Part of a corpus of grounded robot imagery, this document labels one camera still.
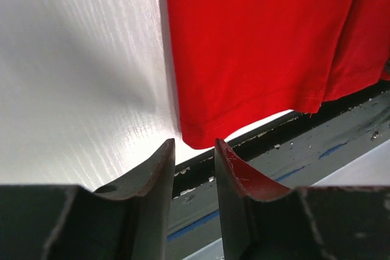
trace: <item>gray floor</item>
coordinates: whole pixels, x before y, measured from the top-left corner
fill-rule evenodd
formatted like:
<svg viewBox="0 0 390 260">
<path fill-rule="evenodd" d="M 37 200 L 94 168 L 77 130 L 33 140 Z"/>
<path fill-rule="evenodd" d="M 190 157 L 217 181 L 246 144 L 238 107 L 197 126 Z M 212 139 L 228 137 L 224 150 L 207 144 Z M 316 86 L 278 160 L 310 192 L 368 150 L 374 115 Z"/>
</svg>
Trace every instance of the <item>gray floor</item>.
<svg viewBox="0 0 390 260">
<path fill-rule="evenodd" d="M 346 166 L 313 184 L 334 185 L 390 185 L 390 140 L 365 153 Z M 184 260 L 223 260 L 222 239 L 189 255 Z"/>
</svg>

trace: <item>red fabric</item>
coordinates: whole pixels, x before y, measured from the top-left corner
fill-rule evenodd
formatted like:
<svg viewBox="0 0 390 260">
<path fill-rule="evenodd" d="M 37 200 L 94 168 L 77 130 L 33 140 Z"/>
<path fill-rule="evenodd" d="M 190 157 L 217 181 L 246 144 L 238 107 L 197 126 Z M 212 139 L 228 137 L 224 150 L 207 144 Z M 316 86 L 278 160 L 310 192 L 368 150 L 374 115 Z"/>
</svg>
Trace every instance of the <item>red fabric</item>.
<svg viewBox="0 0 390 260">
<path fill-rule="evenodd" d="M 390 78 L 390 0 L 168 0 L 168 12 L 182 134 L 195 149 Z"/>
</svg>

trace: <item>red cloth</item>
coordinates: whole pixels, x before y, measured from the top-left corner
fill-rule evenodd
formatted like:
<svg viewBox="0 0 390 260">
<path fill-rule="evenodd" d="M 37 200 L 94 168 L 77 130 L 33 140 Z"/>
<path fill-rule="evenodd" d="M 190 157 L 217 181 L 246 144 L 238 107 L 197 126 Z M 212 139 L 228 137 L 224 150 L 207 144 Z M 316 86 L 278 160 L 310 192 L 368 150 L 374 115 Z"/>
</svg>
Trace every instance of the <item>red cloth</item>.
<svg viewBox="0 0 390 260">
<path fill-rule="evenodd" d="M 184 141 L 390 79 L 390 0 L 168 0 Z"/>
</svg>

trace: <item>red garment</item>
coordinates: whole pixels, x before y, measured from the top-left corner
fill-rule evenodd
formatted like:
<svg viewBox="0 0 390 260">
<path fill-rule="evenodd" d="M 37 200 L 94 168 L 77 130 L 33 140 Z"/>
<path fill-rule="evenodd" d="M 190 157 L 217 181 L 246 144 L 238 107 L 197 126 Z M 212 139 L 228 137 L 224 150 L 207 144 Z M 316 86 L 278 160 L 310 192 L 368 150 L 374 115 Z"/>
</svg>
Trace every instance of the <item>red garment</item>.
<svg viewBox="0 0 390 260">
<path fill-rule="evenodd" d="M 168 0 L 184 141 L 390 79 L 390 0 Z"/>
</svg>

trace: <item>blue stripe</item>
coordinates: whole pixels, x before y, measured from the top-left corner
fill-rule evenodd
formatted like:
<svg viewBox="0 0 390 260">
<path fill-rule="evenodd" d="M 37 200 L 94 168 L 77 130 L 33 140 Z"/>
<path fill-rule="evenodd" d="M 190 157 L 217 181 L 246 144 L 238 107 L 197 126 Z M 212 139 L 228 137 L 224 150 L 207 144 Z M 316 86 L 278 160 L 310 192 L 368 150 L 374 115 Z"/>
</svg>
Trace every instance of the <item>blue stripe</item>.
<svg viewBox="0 0 390 260">
<path fill-rule="evenodd" d="M 300 167 L 299 169 L 296 169 L 296 170 L 293 170 L 291 171 L 290 173 L 287 173 L 283 176 L 281 176 L 280 178 L 276 179 L 275 181 L 276 182 L 280 182 L 282 180 L 284 180 L 285 178 L 291 176 L 292 174 L 295 174 L 296 172 L 302 170 L 304 167 Z M 215 217 L 219 216 L 219 210 L 217 211 L 214 211 L 213 213 L 193 222 L 191 225 L 188 225 L 186 226 L 185 228 L 182 228 L 181 230 L 178 230 L 176 231 L 175 233 L 171 234 L 170 236 L 168 236 L 168 242 L 171 242 L 173 241 L 174 239 L 180 237 L 180 236 L 183 236 L 185 233 L 188 233 L 189 231 L 192 231 L 193 229 L 207 223 L 208 221 L 210 221 L 211 219 L 214 219 Z"/>
</svg>

